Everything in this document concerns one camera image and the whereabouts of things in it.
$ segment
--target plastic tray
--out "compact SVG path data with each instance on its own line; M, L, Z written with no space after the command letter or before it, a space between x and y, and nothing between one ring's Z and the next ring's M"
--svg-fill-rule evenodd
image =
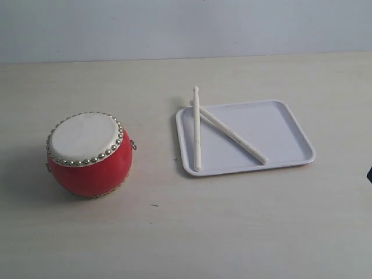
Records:
M299 166L315 160L315 150L289 107L277 100L205 106L269 159L260 164L231 138L201 117L202 170L194 170L193 108L177 112L182 163L192 176L212 176Z

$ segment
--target tray rim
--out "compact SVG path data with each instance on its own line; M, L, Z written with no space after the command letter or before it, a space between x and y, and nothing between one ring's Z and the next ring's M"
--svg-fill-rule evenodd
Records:
M253 104L253 103L265 103L265 102L279 103L280 105L285 107L285 109L287 110L288 114L290 115L292 121L297 125L297 128L298 128L301 136L303 137L306 144L308 145L308 147L311 150L312 155L309 159L299 160L299 161L294 161L294 162L288 162L288 163L260 165L260 166L254 166L254 167L248 167L248 168L247 167L242 167L242 168L236 168L233 171L231 171L231 169L228 169L227 171L218 171L218 172L209 171L207 173L203 173L202 171L195 171L195 170L191 169L191 166L189 166L189 164L188 164L188 154L187 154L186 146L185 146L185 143L184 143L184 140L183 140L185 133L184 133L184 129L181 128L181 126L183 126L181 124L181 122L182 122L181 117L182 117L182 115L183 115L183 113L186 109L191 108L189 106L189 107L180 109L176 113L176 126L177 126L178 142L180 144L182 165L183 165L185 171L188 174L190 174L191 176L197 176L197 177L218 176L218 175L222 175L222 174L232 174L232 173L242 173L242 172L258 171L258 170L279 169L279 168L283 168L283 167L302 166L304 164L310 164L310 163L314 162L314 160L316 158L316 151L315 151L313 145L311 144L311 142L309 141L308 137L306 136L305 132L302 130L302 127L298 123L296 117L294 116L294 114L292 113L292 111L290 110L289 106L286 103L284 103L284 102L282 102L278 99L267 99L267 100L261 100L261 101L225 103L225 104L222 104L222 105L208 105L208 106L204 106L204 107L213 109L213 108L219 108L219 107L222 107L222 106L248 105L248 104Z

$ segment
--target white wall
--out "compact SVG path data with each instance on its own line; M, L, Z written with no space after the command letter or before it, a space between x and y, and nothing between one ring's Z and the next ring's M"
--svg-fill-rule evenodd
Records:
M371 0L0 1L0 62L365 50Z

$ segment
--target drumstick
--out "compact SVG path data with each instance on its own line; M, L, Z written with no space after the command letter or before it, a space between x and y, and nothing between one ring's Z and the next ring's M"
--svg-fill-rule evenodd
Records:
M266 164L268 159L267 157L246 142L242 137L236 134L232 129L227 127L224 123L218 120L215 116L213 116L208 110L203 108L202 106L199 107L200 113L205 116L210 122L212 122L219 130L229 136L232 140L234 140L238 145L240 145L244 150L246 150L249 154L255 157L261 164Z
M200 111L199 111L199 88L194 87L194 168L202 169L202 151L200 145Z

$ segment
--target red drum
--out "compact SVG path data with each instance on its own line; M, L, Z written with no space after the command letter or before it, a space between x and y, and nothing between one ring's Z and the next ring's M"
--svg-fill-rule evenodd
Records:
M70 192L105 195L128 176L134 141L119 121L101 112L79 113L52 130L46 141L48 167Z

